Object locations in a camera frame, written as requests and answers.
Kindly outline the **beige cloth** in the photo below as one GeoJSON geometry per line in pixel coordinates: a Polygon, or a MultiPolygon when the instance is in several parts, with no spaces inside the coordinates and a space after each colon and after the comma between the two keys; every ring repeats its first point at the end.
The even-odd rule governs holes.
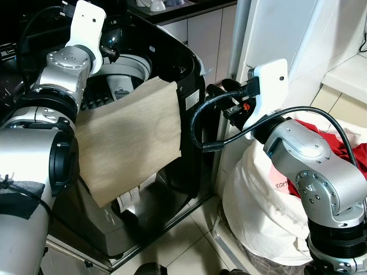
{"type": "Polygon", "coordinates": [[[177,84],[158,77],[123,99],[80,112],[75,126],[80,176],[99,206],[181,157],[177,84]]]}

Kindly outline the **black washing machine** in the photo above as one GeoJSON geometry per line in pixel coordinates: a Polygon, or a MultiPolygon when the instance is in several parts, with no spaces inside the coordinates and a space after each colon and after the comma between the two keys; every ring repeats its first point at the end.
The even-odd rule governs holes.
{"type": "MultiPolygon", "coordinates": [[[[48,53],[65,47],[70,39],[76,2],[41,7],[32,0],[0,0],[0,125],[19,108],[28,107],[24,97],[35,91],[48,53]]],[[[80,176],[79,162],[78,178],[53,199],[44,254],[52,228],[57,226],[63,228],[63,235],[77,239],[85,252],[105,259],[123,258],[129,250],[147,245],[167,230],[177,213],[197,195],[200,154],[187,142],[187,136],[193,107],[203,97],[204,77],[200,60],[186,45],[165,29],[128,13],[122,0],[90,3],[107,13],[102,32],[121,28],[123,36],[118,60],[103,57],[100,70],[89,74],[75,123],[80,112],[123,99],[147,80],[158,77],[175,82],[181,157],[103,206],[92,199],[80,176]]]]}

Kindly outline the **white cup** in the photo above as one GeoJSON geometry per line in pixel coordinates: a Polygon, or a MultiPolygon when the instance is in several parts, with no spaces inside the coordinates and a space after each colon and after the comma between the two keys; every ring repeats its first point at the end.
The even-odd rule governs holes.
{"type": "Polygon", "coordinates": [[[150,11],[155,13],[155,11],[165,11],[166,9],[165,0],[150,0],[150,11]]]}

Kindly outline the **grey vertical pipe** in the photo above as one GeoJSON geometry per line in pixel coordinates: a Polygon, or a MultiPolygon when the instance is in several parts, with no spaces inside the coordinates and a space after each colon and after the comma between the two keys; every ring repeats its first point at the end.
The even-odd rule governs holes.
{"type": "Polygon", "coordinates": [[[237,0],[232,33],[231,60],[229,65],[229,76],[233,80],[236,80],[239,71],[251,3],[252,0],[237,0]]]}

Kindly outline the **white counter ledge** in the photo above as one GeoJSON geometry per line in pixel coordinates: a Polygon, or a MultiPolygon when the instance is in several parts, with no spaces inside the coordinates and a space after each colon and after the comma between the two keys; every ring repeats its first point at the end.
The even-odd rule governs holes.
{"type": "Polygon", "coordinates": [[[323,77],[322,84],[362,103],[367,103],[367,58],[357,53],[323,77]]]}

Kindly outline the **red garment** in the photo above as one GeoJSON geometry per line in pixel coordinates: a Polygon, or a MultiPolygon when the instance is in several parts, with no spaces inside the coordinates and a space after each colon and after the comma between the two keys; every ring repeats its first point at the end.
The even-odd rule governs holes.
{"type": "MultiPolygon", "coordinates": [[[[351,162],[351,157],[349,157],[348,150],[346,149],[346,145],[344,144],[343,139],[341,139],[341,135],[338,133],[338,131],[332,129],[332,125],[328,126],[327,130],[322,130],[316,125],[307,123],[306,121],[296,121],[298,121],[298,123],[301,123],[310,131],[314,131],[322,138],[324,138],[325,141],[329,144],[331,150],[339,158],[347,160],[347,162],[351,162]]],[[[362,139],[364,138],[364,134],[360,131],[352,131],[348,128],[344,128],[343,130],[347,136],[347,139],[349,139],[354,160],[356,160],[357,162],[357,167],[364,176],[367,176],[367,145],[365,144],[365,141],[362,141],[362,139]]]]}

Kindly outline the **black robot foot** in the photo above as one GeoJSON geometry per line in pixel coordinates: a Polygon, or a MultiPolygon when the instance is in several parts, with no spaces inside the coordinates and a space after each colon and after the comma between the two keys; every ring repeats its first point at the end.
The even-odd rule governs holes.
{"type": "Polygon", "coordinates": [[[167,268],[157,264],[157,262],[147,262],[140,265],[134,275],[167,275],[167,268]]]}

